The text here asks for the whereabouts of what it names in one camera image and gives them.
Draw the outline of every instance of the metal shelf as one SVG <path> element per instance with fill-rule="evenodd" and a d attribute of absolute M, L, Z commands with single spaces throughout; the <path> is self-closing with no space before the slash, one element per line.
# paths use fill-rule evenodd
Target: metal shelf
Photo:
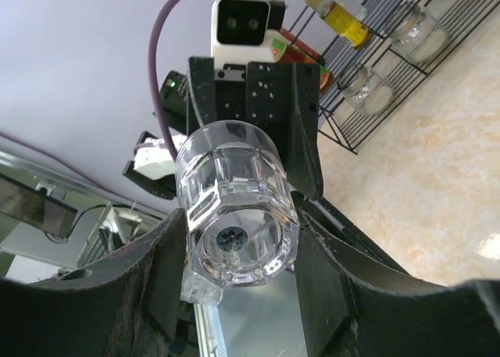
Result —
<path fill-rule="evenodd" d="M 364 116 L 352 109 L 334 84 L 320 97 L 319 132 L 333 142 L 357 154 L 358 150 L 388 121 L 411 94 L 470 36 L 470 34 L 498 7 L 500 0 L 453 0 L 437 18 L 450 33 L 450 44 L 432 62 L 413 65 L 391 49 L 390 41 L 381 32 L 388 17 L 408 0 L 365 0 L 368 11 L 364 20 L 373 36 L 360 51 L 356 51 L 342 37 L 336 37 L 323 52 L 325 66 L 338 75 L 353 62 L 377 68 L 390 63 L 393 68 L 385 78 L 395 87 L 392 103 L 380 114 Z M 429 7 L 438 0 L 410 0 Z M 305 8 L 291 27 L 300 37 L 315 13 Z M 323 122 L 330 129 L 321 129 Z"/>

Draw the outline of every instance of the white electronic component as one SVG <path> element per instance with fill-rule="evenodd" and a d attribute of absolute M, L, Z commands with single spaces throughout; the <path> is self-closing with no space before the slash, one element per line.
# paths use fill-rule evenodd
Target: white electronic component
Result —
<path fill-rule="evenodd" d="M 173 136 L 173 143 L 177 150 L 186 141 L 183 134 Z M 152 147 L 139 148 L 134 157 L 134 170 L 140 174 L 158 180 L 166 175 L 174 174 L 175 166 L 169 151 L 161 147 L 163 139 L 147 138 L 145 143 L 151 143 Z"/>
<path fill-rule="evenodd" d="M 224 64 L 242 64 L 249 62 L 274 62 L 273 35 L 268 30 L 260 46 L 222 45 L 217 41 L 218 1 L 212 5 L 212 27 L 210 31 L 211 56 L 214 68 L 221 70 Z"/>

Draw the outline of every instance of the black cable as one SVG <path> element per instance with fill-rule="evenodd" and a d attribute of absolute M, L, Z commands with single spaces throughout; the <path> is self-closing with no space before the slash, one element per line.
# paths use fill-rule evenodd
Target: black cable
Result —
<path fill-rule="evenodd" d="M 71 226 L 71 230 L 70 230 L 70 233 L 69 235 L 71 235 L 75 229 L 75 227 L 77 226 L 78 222 L 80 221 L 81 217 L 88 211 L 91 211 L 91 210 L 95 210 L 95 209 L 102 209 L 104 207 L 106 207 L 107 204 L 100 204 L 100 205 L 93 205 L 91 207 L 89 207 L 88 209 L 85 209 L 84 211 L 82 211 L 80 213 L 80 215 L 75 219 L 75 221 L 73 222 L 73 225 Z M 125 208 L 125 209 L 132 209 L 129 205 L 124 205 L 124 204 L 112 204 L 112 207 L 114 208 Z M 68 238 L 63 238 L 63 237 L 59 237 L 59 236 L 55 236 L 54 234 L 51 234 L 49 232 L 45 232 L 44 231 L 44 235 L 47 237 L 47 239 L 49 239 L 50 241 L 52 241 L 54 244 L 65 244 L 68 242 Z"/>

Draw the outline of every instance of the glass jar with lid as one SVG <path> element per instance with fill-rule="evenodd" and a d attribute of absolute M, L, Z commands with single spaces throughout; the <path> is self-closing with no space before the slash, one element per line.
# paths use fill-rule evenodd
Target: glass jar with lid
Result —
<path fill-rule="evenodd" d="M 413 64 L 429 62 L 449 43 L 449 33 L 415 2 L 400 5 L 384 26 L 394 49 Z"/>
<path fill-rule="evenodd" d="M 392 102 L 395 89 L 374 70 L 354 63 L 338 78 L 338 88 L 349 104 L 359 113 L 372 116 Z"/>

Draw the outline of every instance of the clear glass cup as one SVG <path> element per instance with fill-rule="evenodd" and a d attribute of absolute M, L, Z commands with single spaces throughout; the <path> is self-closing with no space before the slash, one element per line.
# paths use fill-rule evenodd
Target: clear glass cup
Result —
<path fill-rule="evenodd" d="M 193 270 L 221 287 L 262 285 L 297 255 L 298 217 L 276 146 L 224 120 L 195 131 L 176 161 Z"/>
<path fill-rule="evenodd" d="M 449 43 L 449 32 L 415 2 L 400 5 L 384 26 L 393 48 L 413 64 L 429 62 Z"/>
<path fill-rule="evenodd" d="M 352 108 L 366 116 L 384 111 L 395 93 L 385 79 L 360 63 L 350 65 L 339 75 L 338 88 Z"/>

